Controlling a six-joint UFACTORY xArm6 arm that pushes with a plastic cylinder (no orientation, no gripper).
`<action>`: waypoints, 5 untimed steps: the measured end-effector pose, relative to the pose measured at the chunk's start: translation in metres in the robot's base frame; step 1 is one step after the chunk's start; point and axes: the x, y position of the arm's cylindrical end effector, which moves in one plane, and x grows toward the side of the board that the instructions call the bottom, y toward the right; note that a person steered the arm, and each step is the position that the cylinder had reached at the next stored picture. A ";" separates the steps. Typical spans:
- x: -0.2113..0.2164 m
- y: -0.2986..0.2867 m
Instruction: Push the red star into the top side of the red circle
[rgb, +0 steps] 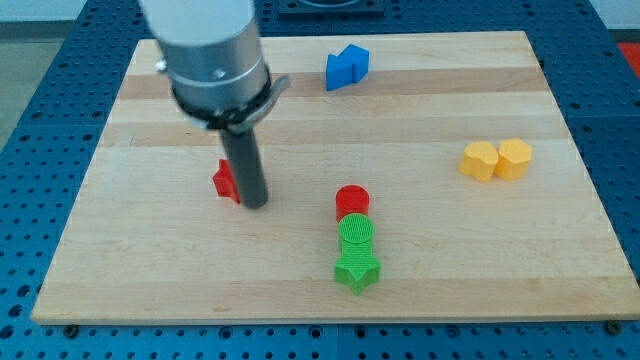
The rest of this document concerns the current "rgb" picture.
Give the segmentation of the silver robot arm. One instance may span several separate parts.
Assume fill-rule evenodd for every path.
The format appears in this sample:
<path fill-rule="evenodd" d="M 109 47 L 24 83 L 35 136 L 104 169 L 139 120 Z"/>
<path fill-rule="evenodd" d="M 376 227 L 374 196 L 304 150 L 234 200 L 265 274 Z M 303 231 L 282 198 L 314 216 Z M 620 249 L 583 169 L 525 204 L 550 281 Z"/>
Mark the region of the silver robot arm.
<path fill-rule="evenodd" d="M 207 130 L 243 134 L 290 86 L 272 79 L 252 0 L 140 0 L 180 108 Z"/>

